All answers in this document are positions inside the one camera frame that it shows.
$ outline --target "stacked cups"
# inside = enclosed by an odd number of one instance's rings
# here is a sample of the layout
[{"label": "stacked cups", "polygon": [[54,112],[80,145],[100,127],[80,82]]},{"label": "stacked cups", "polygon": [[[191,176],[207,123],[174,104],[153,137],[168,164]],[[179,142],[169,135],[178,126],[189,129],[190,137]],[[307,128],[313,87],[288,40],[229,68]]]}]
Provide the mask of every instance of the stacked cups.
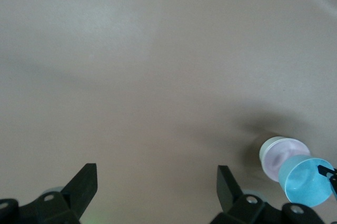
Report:
[{"label": "stacked cups", "polygon": [[314,207],[332,193],[328,178],[318,173],[318,165],[333,170],[332,165],[312,157],[299,140],[270,138],[260,148],[260,160],[264,173],[280,183],[290,202]]}]

